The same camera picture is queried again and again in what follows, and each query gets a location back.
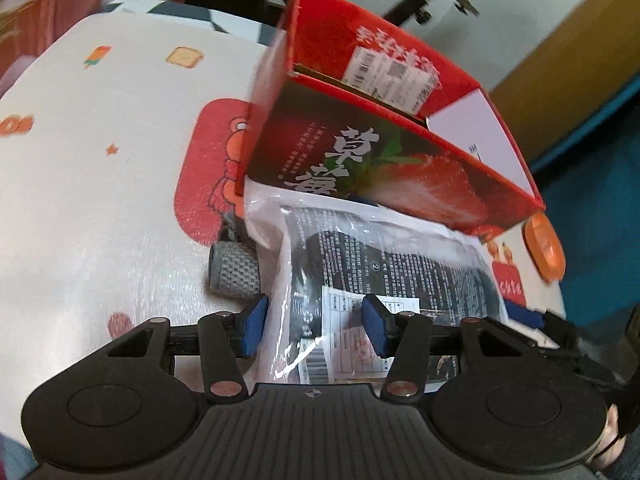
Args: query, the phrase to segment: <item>black mount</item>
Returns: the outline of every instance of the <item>black mount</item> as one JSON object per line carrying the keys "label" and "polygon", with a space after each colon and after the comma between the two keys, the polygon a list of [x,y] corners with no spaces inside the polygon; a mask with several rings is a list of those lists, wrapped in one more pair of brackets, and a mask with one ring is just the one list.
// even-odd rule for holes
{"label": "black mount", "polygon": [[[380,399],[367,384],[258,384],[249,396],[236,358],[255,354],[259,298],[194,326],[153,318],[30,395],[30,478],[592,478],[584,463],[613,386],[577,373],[572,350],[488,319],[434,326],[366,300],[385,334],[367,329],[372,344],[395,356]],[[204,394],[172,375],[175,356],[194,354]],[[462,373],[425,395],[432,354],[458,356]]]}

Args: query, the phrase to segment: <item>white paper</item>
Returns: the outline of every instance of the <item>white paper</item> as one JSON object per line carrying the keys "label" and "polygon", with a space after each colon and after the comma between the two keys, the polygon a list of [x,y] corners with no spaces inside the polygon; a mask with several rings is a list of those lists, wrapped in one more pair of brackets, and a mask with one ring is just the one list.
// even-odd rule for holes
{"label": "white paper", "polygon": [[434,113],[429,129],[533,196],[527,173],[481,90]]}

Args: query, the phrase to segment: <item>table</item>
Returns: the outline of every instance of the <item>table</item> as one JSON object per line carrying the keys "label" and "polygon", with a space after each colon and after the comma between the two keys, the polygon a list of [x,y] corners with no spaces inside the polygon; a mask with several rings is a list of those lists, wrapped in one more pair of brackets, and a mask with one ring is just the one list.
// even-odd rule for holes
{"label": "table", "polygon": [[[241,207],[224,167],[273,29],[161,0],[106,11],[0,100],[16,124],[0,137],[0,431],[23,444],[26,397],[112,336],[241,308],[208,293],[207,259],[222,213]],[[517,232],[499,240],[529,304],[562,314]],[[197,360],[176,373],[202,386]]]}

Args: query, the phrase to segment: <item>plastic bag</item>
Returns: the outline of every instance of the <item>plastic bag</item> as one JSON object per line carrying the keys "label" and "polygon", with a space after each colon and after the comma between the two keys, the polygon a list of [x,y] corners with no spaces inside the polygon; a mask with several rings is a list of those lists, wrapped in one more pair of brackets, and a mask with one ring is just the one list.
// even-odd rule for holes
{"label": "plastic bag", "polygon": [[[383,379],[392,359],[374,354],[362,327],[364,294],[437,324],[468,316],[506,320],[476,238],[383,207],[249,179],[244,206],[262,291],[271,298],[256,382]],[[456,375],[453,357],[432,360],[431,381]]]}

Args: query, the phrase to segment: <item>strawberry image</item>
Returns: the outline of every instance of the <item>strawberry image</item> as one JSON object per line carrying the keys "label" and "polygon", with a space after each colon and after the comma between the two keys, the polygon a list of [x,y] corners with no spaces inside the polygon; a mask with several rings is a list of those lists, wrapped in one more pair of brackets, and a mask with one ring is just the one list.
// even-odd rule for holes
{"label": "strawberry image", "polygon": [[452,229],[470,229],[488,217],[459,162],[442,155],[414,155],[401,164],[370,170],[360,194],[372,202]]}

